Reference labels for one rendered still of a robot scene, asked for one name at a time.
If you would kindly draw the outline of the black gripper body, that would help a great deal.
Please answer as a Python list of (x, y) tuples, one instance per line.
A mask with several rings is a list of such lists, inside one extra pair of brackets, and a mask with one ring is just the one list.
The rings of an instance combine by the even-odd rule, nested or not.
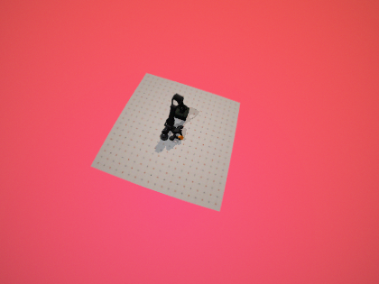
[[(181, 129), (183, 128), (183, 125), (180, 125), (180, 127), (181, 127)], [(171, 136), (169, 139), (170, 139), (170, 141), (173, 141), (174, 139), (175, 139), (175, 137), (176, 137), (176, 134), (172, 131), (172, 130), (174, 130), (176, 127), (174, 126), (170, 131), (173, 133), (173, 136)]]

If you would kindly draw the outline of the dark grey round pedestal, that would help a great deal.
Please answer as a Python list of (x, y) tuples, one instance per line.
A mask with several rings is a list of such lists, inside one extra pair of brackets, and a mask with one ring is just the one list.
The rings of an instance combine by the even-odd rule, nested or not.
[(164, 135), (161, 133), (160, 137), (161, 137), (161, 140), (166, 141), (168, 139), (168, 134)]

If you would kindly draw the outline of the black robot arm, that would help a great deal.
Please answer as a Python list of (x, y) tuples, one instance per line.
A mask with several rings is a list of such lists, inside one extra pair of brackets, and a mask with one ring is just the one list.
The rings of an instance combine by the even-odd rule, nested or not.
[[(177, 105), (174, 105), (173, 104), (173, 99), (177, 101)], [(171, 110), (170, 110), (170, 113), (169, 113), (169, 117), (166, 119), (166, 122), (164, 124), (165, 128), (162, 130), (162, 134), (164, 135), (167, 135), (168, 132), (174, 127), (174, 115), (175, 115), (175, 111), (177, 109), (177, 107), (180, 109), (179, 113), (182, 113), (182, 114), (185, 114), (185, 111), (187, 110), (187, 106), (183, 104), (183, 99), (184, 97), (179, 95), (179, 94), (174, 94), (172, 99), (171, 99)], [(180, 133), (181, 131), (181, 127), (178, 125), (177, 128), (175, 128), (174, 130), (172, 130), (175, 134), (176, 133)]]

